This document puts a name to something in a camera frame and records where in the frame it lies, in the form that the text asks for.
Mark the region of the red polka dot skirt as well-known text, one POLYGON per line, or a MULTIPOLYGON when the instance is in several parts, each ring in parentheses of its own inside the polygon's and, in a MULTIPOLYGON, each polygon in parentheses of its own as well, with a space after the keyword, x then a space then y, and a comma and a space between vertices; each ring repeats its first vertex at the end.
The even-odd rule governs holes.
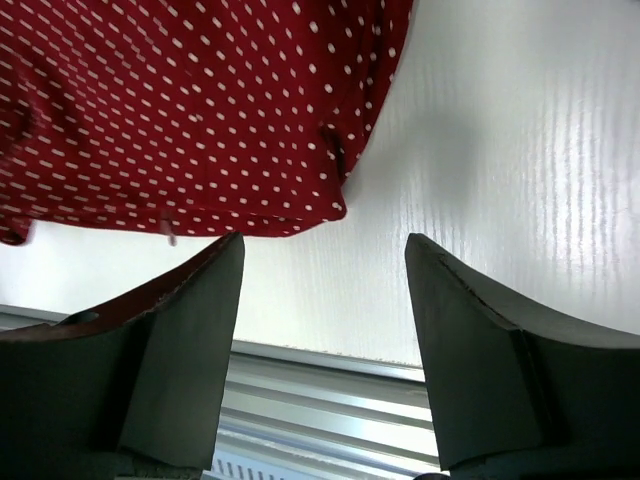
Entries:
POLYGON ((1 240, 338 221, 409 1, 5 1, 1 240))

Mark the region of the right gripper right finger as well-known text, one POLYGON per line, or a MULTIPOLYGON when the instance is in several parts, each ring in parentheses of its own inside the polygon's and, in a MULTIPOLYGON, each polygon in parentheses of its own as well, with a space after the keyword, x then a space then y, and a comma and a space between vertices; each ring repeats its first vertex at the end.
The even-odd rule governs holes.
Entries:
POLYGON ((639 338, 544 306, 423 234, 405 263, 440 466, 454 479, 635 479, 639 338))

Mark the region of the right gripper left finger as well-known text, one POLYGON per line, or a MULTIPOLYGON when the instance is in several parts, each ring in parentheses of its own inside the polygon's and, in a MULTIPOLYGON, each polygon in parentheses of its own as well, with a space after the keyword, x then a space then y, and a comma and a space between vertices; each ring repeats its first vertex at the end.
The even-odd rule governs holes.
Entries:
POLYGON ((61 322, 1 335, 5 479, 198 479, 214 456, 245 246, 226 235, 61 322))

